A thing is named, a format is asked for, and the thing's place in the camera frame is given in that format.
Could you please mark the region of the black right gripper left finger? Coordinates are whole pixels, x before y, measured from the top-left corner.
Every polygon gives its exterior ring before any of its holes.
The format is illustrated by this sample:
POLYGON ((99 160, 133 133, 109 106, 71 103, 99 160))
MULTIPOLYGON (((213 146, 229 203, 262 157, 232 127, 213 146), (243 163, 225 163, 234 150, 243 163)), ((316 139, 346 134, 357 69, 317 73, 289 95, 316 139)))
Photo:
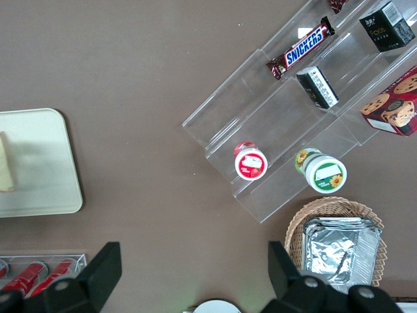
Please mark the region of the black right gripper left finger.
POLYGON ((25 300, 25 312, 100 312, 122 275, 121 246, 108 242, 75 278, 25 300))

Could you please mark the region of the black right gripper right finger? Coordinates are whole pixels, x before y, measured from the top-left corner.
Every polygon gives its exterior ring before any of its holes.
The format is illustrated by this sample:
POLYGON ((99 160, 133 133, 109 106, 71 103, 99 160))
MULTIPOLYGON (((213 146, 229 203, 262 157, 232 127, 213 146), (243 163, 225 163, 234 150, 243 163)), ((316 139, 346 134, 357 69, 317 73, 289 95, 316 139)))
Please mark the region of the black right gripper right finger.
POLYGON ((301 275, 279 241, 268 243, 268 275, 276 298, 263 312, 401 312, 379 288, 356 285, 344 294, 319 278, 301 275))

